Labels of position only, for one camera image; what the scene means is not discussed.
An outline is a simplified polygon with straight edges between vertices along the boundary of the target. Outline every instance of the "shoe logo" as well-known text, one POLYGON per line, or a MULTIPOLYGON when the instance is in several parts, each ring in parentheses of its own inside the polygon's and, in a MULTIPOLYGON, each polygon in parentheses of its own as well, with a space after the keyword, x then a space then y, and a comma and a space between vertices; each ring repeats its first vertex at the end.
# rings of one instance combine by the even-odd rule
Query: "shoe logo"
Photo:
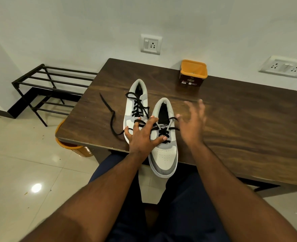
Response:
POLYGON ((160 125, 161 129, 167 128, 168 125, 160 125))

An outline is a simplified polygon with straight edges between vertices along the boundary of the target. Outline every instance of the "leg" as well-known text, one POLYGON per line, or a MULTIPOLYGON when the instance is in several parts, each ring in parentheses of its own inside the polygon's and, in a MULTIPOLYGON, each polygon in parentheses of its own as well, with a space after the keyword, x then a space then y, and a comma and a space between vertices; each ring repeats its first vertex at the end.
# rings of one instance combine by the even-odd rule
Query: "leg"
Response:
MULTIPOLYGON (((114 152, 97 168, 89 182, 100 177, 126 157, 127 153, 114 152)), ((142 241, 147 234, 144 206, 138 183, 138 172, 106 241, 142 241)))
POLYGON ((182 241, 230 241, 194 166, 178 164, 159 207, 155 233, 182 241))

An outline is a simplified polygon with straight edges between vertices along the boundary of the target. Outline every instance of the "grey and white sneaker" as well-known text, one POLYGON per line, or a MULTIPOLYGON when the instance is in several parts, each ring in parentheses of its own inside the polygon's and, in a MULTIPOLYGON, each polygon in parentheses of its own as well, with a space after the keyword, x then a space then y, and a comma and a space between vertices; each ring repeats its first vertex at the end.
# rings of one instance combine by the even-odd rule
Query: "grey and white sneaker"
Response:
POLYGON ((151 130, 151 140, 164 135, 167 140, 156 146, 149 155, 152 171, 160 178, 171 177, 178 165, 178 146, 175 138, 173 109, 167 98, 161 98, 155 105, 152 115, 159 121, 151 130))
MULTIPOLYGON (((134 121, 140 122, 139 129, 145 126, 148 120, 148 102, 147 102, 147 89, 144 81, 137 79, 126 93, 126 110, 124 117, 124 129, 126 126, 129 128, 129 133, 133 134, 134 121)), ((126 142, 129 143, 125 133, 124 137, 126 142)))

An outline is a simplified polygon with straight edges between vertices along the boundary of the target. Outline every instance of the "tiled floor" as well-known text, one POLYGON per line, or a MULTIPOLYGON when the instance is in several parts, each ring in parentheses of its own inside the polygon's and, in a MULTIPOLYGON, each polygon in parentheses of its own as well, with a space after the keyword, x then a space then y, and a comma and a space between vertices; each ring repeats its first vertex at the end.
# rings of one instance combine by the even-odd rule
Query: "tiled floor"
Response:
MULTIPOLYGON (((49 109, 58 109, 49 105, 49 109)), ((0 117, 0 241, 16 242, 86 185, 98 167, 58 146, 54 131, 64 116, 40 112, 45 127, 27 108, 17 119, 0 117), (34 193, 32 187, 41 184, 34 193)), ((106 156, 98 150, 97 158, 106 156)), ((139 183, 143 202, 158 203, 167 180, 142 166, 139 183)), ((265 198, 297 229, 297 192, 265 198)))

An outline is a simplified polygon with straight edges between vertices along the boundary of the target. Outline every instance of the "orange dustbin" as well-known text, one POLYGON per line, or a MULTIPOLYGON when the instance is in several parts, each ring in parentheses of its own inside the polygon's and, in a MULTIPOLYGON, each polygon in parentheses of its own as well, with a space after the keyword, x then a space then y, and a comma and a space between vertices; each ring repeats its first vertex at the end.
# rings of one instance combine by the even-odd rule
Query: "orange dustbin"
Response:
POLYGON ((180 81, 182 84, 201 86, 207 78, 207 65, 205 63, 184 59, 181 63, 180 81))
MULTIPOLYGON (((58 132, 59 128, 61 127, 61 125, 63 124, 63 122, 65 122, 65 120, 63 120, 57 127, 57 129, 55 130, 55 133, 58 132)), ((55 138, 55 140, 57 141, 57 143, 61 146, 64 147, 66 149, 70 149, 73 152, 76 152, 78 155, 82 156, 82 157, 90 157, 93 156, 93 154, 91 153, 90 149, 88 147, 85 146, 78 146, 76 144, 70 144, 70 143, 65 143, 65 142, 61 142, 57 137, 55 138)))

